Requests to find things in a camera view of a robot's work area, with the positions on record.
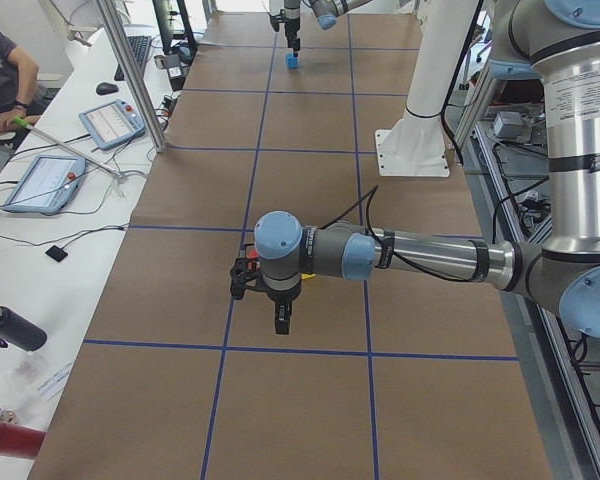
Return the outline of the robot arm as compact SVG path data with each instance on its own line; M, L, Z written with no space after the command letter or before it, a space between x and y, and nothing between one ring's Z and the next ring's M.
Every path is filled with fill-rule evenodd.
M359 8L369 3L370 0L311 0L307 2L308 8L313 12L319 26L323 30L330 29L337 23L337 18L350 10ZM301 49L299 31L301 28L301 0L284 0L283 6L276 15L269 15L272 28L278 32L284 26L287 46L292 54L297 57Z
M257 257L233 272L233 297L266 294L275 329L285 334L304 275L365 280L374 269L405 269L490 283L600 338L600 1L499 2L492 55L530 66L543 83L552 221L546 241L489 245L342 221L319 228L274 211L255 225Z

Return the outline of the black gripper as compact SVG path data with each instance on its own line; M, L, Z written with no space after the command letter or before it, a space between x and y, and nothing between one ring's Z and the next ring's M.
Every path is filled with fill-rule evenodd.
M283 290L276 290L270 287L267 288L267 296L275 302L274 328L276 334L289 333L292 302L299 297L300 293L300 285L294 285L291 288Z
M287 42L287 48L294 52L300 51L300 38L298 32L300 30L300 19L299 18L286 18L284 21L285 25L285 38Z

